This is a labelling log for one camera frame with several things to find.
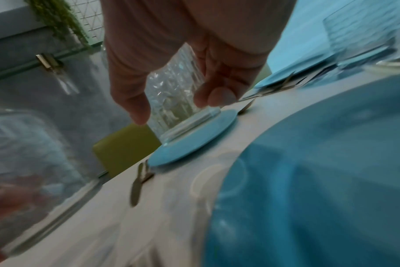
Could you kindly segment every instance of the white table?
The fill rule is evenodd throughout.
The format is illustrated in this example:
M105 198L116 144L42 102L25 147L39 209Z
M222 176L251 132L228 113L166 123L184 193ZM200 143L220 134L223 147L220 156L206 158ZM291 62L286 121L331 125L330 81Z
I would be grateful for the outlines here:
M284 118L321 100L382 78L383 76L377 74L362 72L329 85L292 89L258 98L247 113L238 117L230 131L187 159L157 173L154 179L147 182L143 186L142 197L137 207L130 208L128 199L138 164L106 183L80 211L39 244L20 256L7 259L0 267L79 267L86 258L93 257L90 255L90 249L78 252L79 257L68 256L66 263L58 259L70 249L77 251L78 247L73 246L83 246L79 243L81 240L87 241L89 236L108 227L112 231L119 230L112 260L108 266L123 267L152 240L163 222L169 220L172 209L178 209L178 205L173 205L172 201L178 201L180 198L189 202L190 194L186 191L189 191L190 184L199 175L199 169L203 168L201 165L205 162L211 162L217 156L227 153L231 158L226 161L225 168L229 169L237 156L255 138ZM236 103L224 109L240 110L247 103ZM172 196L169 200L169 195L172 195L170 188L179 184L180 189L185 191L177 191L176 195L173 191L173 200ZM179 230L184 232L183 228L189 223L181 221L179 226L182 229ZM161 230L167 231L165 227L161 227ZM169 246L178 249L181 258L187 257L188 247L178 247L178 244Z

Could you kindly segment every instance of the green hanging plant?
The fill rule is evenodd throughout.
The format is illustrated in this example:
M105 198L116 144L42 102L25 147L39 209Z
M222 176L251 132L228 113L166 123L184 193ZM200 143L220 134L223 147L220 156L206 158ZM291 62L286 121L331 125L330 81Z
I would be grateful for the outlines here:
M24 0L29 4L38 20L42 21L54 34L65 41L70 30L82 45L88 47L87 36L65 0Z

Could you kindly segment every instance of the blue plate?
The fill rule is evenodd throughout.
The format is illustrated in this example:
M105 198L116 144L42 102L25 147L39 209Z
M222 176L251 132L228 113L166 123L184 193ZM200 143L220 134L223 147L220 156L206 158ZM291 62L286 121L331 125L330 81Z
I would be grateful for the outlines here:
M202 266L400 266L400 76L258 137L223 182Z
M222 111L194 131L166 146L160 146L149 158L149 165L156 167L177 161L203 147L223 133L236 119L235 110Z
M288 78L291 73L299 74L303 71L306 71L320 63L325 62L326 60L329 60L329 58L332 56L332 53L325 53L325 54L318 54L318 55L313 55L310 56L300 62L294 63L284 69L281 69L278 72L275 72L274 74L270 75L269 77L265 78L258 84L254 86L254 88L262 88L264 86L269 86L275 83L278 83L280 81L285 80Z

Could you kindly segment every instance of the human hand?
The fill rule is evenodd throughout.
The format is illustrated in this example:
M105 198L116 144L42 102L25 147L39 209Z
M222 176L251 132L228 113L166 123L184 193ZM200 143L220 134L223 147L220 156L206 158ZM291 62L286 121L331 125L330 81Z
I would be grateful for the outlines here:
M0 218L6 217L30 204L40 205L46 197L26 187L0 185ZM0 263L6 259L0 252Z
M147 75L187 42L206 82L198 107L234 103L278 42L296 0L101 0L113 99L137 124L150 116Z

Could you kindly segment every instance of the glass base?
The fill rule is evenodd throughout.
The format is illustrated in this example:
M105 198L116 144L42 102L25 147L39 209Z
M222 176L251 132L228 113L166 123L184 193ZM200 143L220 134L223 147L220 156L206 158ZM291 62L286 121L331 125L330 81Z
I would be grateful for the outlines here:
M181 122L180 124L176 125L172 129L166 131L159 137L159 140L162 143L162 145L166 146L172 140L189 132L190 130L194 129L195 127L199 126L200 124L204 123L210 118L215 117L220 112L221 112L220 108L206 108L194 114L193 116Z

